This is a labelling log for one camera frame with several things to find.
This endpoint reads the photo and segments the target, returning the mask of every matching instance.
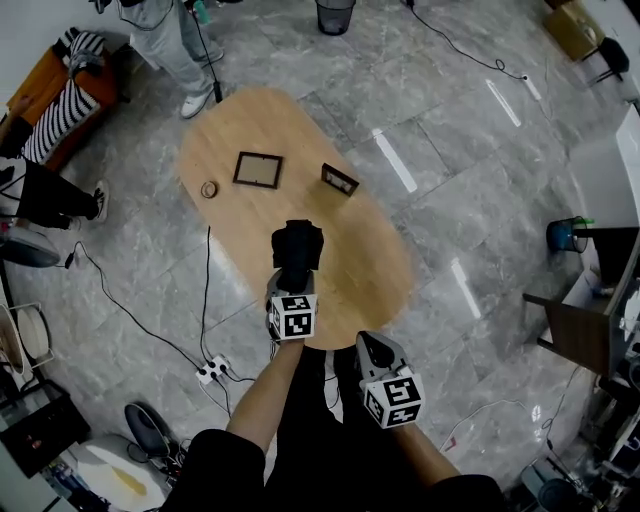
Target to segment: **blue container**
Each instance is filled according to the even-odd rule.
[[[587,229],[582,217],[556,220],[547,226],[547,246],[553,252],[570,251],[582,253],[587,248],[587,238],[576,236],[574,230]]]

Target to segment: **trash can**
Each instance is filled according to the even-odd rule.
[[[316,0],[318,28],[324,34],[339,36],[349,28],[356,0]]]
[[[576,235],[576,229],[587,229],[587,221],[582,217],[556,220],[547,226],[547,245],[551,251],[584,252],[588,238]]]

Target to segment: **marble floor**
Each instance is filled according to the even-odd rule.
[[[358,2],[341,37],[318,33],[311,0],[211,5],[207,30],[225,48],[216,64],[225,93],[264,84],[295,97],[406,240],[415,287],[385,331],[422,375],[420,426],[462,471],[490,474],[506,487],[544,453],[542,424],[574,369],[532,343],[544,315],[521,293],[561,293],[580,272],[577,255],[548,254],[544,227],[580,213],[565,171],[568,149],[622,105],[613,80],[584,86],[582,70],[541,28],[542,0],[418,5],[465,51],[528,73],[542,101],[521,82],[456,54],[393,0]],[[197,354],[207,230],[175,177],[189,126],[178,115],[183,97],[146,65],[128,88],[132,102],[118,106],[64,171],[86,189],[99,177],[109,181],[106,224],[47,236],[63,255],[83,240],[113,295],[149,329]],[[415,184],[395,172],[398,160]],[[211,246],[206,342],[239,375],[255,376],[269,358],[262,305],[216,240]],[[105,298],[84,258],[69,271],[7,267],[15,299],[43,305],[58,356],[47,373],[67,387],[95,432],[128,433],[123,407],[133,399],[156,407],[181,438],[225,425],[190,365]],[[574,438],[591,384],[586,370],[573,379],[554,422],[556,446]],[[245,385],[229,389],[235,404]],[[221,390],[211,392],[224,400]],[[484,409],[456,429],[451,447],[458,421],[502,399],[519,400],[526,411],[504,402]],[[334,410],[340,415],[339,404]]]

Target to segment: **picture frame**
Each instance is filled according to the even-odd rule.
[[[353,195],[358,185],[360,185],[351,176],[347,176],[327,163],[322,165],[322,181],[349,197]]]
[[[267,161],[269,164],[265,165],[265,176],[262,181],[255,179],[256,175],[261,172],[259,169],[260,160],[262,160],[263,163]],[[236,171],[233,175],[233,183],[250,185],[252,187],[277,189],[280,181],[280,174],[282,172],[283,161],[284,158],[277,155],[240,151],[238,155],[238,162],[236,163]]]

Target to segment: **white sneaker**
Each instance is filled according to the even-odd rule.
[[[209,96],[213,92],[213,84],[211,84],[211,89],[200,95],[200,96],[187,96],[187,99],[184,100],[184,105],[182,105],[182,110],[180,110],[180,115],[184,119],[189,119],[195,116],[198,112],[200,112],[203,107],[206,105]]]
[[[69,231],[73,231],[74,233],[77,233],[78,231],[80,231],[81,227],[82,227],[82,222],[80,221],[80,218],[71,217],[71,220],[69,221],[69,227],[67,229]]]
[[[222,47],[211,41],[211,46],[209,46],[209,59],[211,59],[211,63],[218,62],[222,57],[224,57]],[[206,55],[202,55],[196,59],[196,62],[204,67],[209,65],[209,59],[207,59]]]
[[[96,190],[93,193],[93,197],[98,201],[98,215],[94,220],[102,223],[107,220],[109,206],[109,185],[106,181],[100,180],[96,183]]]

